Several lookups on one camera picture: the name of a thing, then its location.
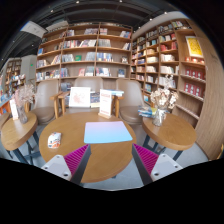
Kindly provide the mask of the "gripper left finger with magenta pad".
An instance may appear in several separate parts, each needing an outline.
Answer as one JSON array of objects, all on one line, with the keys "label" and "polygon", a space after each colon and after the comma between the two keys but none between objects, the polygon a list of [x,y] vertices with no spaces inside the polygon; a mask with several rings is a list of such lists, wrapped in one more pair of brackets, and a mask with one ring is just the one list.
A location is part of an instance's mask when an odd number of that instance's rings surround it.
[{"label": "gripper left finger with magenta pad", "polygon": [[42,169],[80,185],[90,155],[91,147],[87,144],[65,156],[54,156],[42,167]]}]

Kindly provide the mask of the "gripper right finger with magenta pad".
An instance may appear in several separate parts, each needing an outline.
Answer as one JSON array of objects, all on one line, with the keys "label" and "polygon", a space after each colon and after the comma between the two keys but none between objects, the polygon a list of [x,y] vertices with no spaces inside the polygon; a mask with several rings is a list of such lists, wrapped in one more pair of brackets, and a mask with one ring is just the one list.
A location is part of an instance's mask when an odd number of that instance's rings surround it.
[{"label": "gripper right finger with magenta pad", "polygon": [[137,144],[132,145],[132,156],[143,185],[152,183],[182,169],[182,167],[167,154],[157,155]]}]

